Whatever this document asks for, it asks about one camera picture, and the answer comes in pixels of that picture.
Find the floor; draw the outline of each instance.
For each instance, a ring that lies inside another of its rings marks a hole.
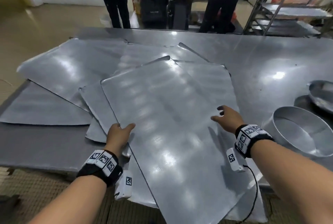
[[[204,11],[206,4],[194,3],[193,10]],[[68,40],[85,26],[102,27],[105,7],[42,5],[25,8],[19,0],[0,0],[0,104],[23,83],[16,74],[19,64]],[[129,10],[133,5],[129,0]],[[236,14],[242,26],[252,7],[239,1]],[[20,195],[20,203],[6,223],[26,223],[59,195],[68,183],[22,170],[9,174],[0,167],[0,195]],[[269,223],[299,223],[276,196],[264,197]],[[114,201],[112,188],[106,194],[95,223],[165,223],[160,211],[129,201]]]

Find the black bag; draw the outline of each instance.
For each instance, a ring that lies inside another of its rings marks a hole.
[[[141,0],[141,20],[143,23],[166,23],[168,0]]]

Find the metal table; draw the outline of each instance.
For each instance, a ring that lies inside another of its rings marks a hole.
[[[153,45],[183,42],[209,61],[226,64],[244,120],[258,125],[278,107],[294,105],[297,97],[306,95],[309,81],[333,81],[333,42],[326,38],[114,28],[84,28],[77,37],[83,40],[121,37]],[[0,106],[0,113],[24,88],[25,84]],[[85,139],[87,129],[88,126],[0,123],[0,166],[78,172],[87,156],[103,146]],[[333,157],[317,162],[333,171]]]

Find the metal shelf rack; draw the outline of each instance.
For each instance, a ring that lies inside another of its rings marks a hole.
[[[313,0],[308,0],[306,4],[284,2],[285,0],[281,0],[280,3],[267,3],[267,0],[257,0],[244,28],[244,34],[290,37],[320,36],[320,32],[313,29],[311,25],[299,21],[299,18],[333,19],[331,14],[320,7],[312,6]]]

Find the black wrist strap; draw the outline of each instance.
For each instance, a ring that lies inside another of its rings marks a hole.
[[[272,136],[258,125],[241,125],[235,131],[235,149],[245,158],[251,158],[251,148],[259,140],[274,141]]]
[[[114,185],[123,174],[123,168],[118,163],[117,156],[104,150],[95,150],[85,161],[76,177],[93,175],[106,183],[106,186]]]

